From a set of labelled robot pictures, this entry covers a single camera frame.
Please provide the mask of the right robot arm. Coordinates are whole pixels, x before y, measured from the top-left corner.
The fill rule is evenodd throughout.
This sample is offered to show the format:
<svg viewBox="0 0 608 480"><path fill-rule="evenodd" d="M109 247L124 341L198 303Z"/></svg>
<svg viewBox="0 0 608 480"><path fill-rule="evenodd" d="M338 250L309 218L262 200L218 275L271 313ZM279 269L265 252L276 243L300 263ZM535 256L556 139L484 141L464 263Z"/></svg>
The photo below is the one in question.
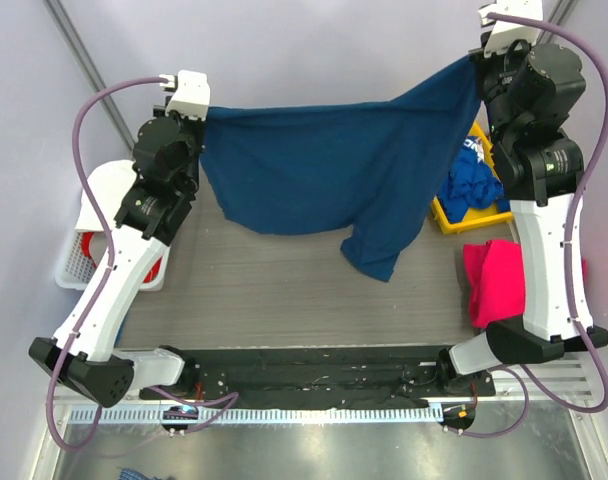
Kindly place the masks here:
<svg viewBox="0 0 608 480"><path fill-rule="evenodd" d="M579 222L567 217L584 173L583 154L562 129L584 93L580 57L555 44L513 41L503 53L472 52L486 107L495 171L519 234L525 310L442 350L435 380L456 395L472 376L502 364L542 364L608 345L589 312Z"/></svg>

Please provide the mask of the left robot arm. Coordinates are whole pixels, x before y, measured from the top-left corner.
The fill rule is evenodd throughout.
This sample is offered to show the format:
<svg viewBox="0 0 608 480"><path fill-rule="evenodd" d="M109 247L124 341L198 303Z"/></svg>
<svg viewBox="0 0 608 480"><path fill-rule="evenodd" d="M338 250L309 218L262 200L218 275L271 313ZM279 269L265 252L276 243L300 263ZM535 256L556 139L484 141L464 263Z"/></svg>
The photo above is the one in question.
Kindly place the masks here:
<svg viewBox="0 0 608 480"><path fill-rule="evenodd" d="M169 100L143 124L126 178L103 185L117 192L112 246L98 263L74 310L50 338L33 340L29 355L46 373L96 404L110 408L128 391L152 386L189 397L197 375L170 347L120 353L115 340L141 285L168 251L199 188L206 105Z"/></svg>

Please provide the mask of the dark blue mickey t shirt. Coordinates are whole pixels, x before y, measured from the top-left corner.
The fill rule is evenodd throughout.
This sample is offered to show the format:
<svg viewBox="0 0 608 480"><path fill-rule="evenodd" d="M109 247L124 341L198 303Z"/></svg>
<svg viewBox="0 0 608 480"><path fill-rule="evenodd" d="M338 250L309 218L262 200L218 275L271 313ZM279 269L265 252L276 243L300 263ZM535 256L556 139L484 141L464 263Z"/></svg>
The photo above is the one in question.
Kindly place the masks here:
<svg viewBox="0 0 608 480"><path fill-rule="evenodd" d="M213 107L200 162L228 220L283 236L350 228L342 254L386 282L479 107L474 65L461 58L387 101Z"/></svg>

